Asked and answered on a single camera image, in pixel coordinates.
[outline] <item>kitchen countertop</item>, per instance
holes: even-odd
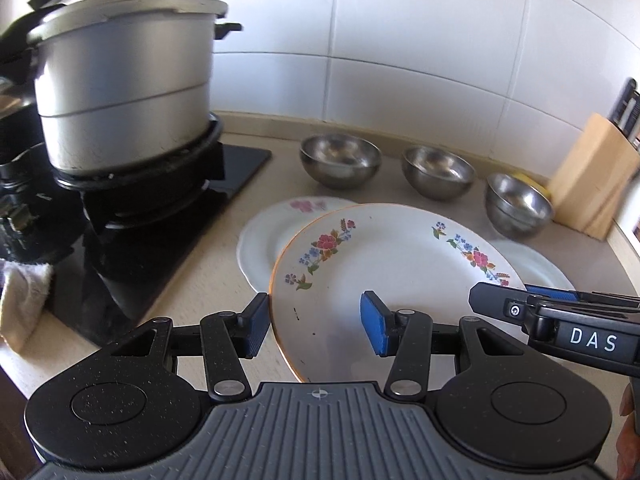
[[[174,325],[179,326],[197,324],[212,312],[242,310],[254,292],[236,264],[238,235],[244,224],[259,211],[295,196],[330,194],[360,203],[395,202],[417,206],[451,218],[487,240],[501,238],[485,215],[482,182],[477,182],[460,200],[432,202],[407,184],[398,160],[385,157],[380,172],[367,185],[357,190],[335,192],[306,175],[298,161],[296,142],[236,134],[225,134],[223,141],[266,148],[273,152],[273,159],[234,198],[225,213],[202,237],[148,317],[169,316]],[[552,224],[527,244],[555,263],[578,290],[635,295],[622,265],[606,242],[598,242]],[[0,366],[29,397],[42,383],[95,349],[94,345],[45,312],[22,355],[18,356],[0,344]],[[242,364],[254,390],[261,381],[295,381],[271,331],[258,357]],[[615,439],[623,423],[618,416],[618,403],[628,378],[577,364],[566,365],[599,387],[611,403],[613,426],[598,464],[615,476]],[[202,358],[180,358],[178,374],[197,388],[206,389]]]

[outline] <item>hand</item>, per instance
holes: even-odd
[[[640,436],[636,434],[636,413],[631,384],[625,388],[620,401],[620,416],[626,416],[625,425],[616,442],[618,474],[616,480],[629,480],[640,462]]]

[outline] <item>floral plate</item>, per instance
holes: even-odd
[[[316,218],[354,204],[332,196],[302,196],[278,202],[251,218],[240,233],[236,258],[253,290],[269,290],[276,259],[294,234]]]
[[[362,204],[328,213],[291,240],[271,274],[271,320],[284,359],[300,381],[376,380],[377,357],[360,323],[360,295],[373,290],[391,310],[427,312],[458,324],[473,314],[477,282],[524,288],[513,267],[481,237],[434,213]],[[526,341],[518,327],[491,320]],[[433,356],[430,388],[454,375],[452,356]]]

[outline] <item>metal bowl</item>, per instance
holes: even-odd
[[[484,207],[495,230],[513,240],[539,233],[554,217],[554,208],[542,193],[503,173],[486,180]]]
[[[372,178],[382,154],[370,142],[344,134],[309,137],[300,145],[300,160],[312,179],[332,189],[350,189]]]
[[[418,193],[432,200],[462,196],[476,179],[476,170],[464,158],[427,146],[404,150],[402,172]]]

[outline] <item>cloth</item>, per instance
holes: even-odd
[[[52,277],[53,266],[49,264],[0,260],[0,336],[16,353],[38,324]]]

